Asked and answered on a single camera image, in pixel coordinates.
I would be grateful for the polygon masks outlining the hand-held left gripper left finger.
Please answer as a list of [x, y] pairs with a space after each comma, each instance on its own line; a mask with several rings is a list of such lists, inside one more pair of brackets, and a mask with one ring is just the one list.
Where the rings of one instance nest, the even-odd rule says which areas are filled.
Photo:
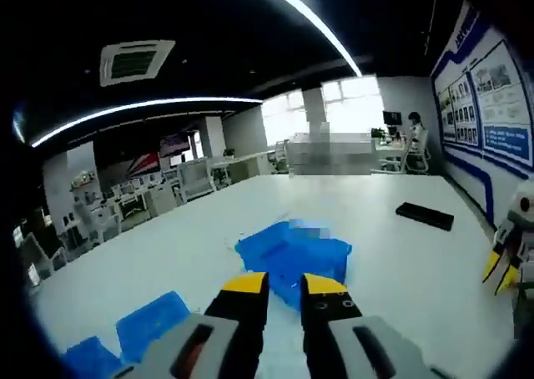
[[191, 313], [151, 341], [141, 362], [113, 378], [253, 378], [263, 350], [269, 275], [227, 281], [203, 314]]

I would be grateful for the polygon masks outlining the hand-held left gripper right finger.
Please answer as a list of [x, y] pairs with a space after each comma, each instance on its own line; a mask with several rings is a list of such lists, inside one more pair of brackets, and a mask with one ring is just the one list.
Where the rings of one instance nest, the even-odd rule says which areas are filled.
[[303, 349], [312, 378], [449, 378], [421, 349], [378, 316], [364, 316], [336, 280], [300, 281]]

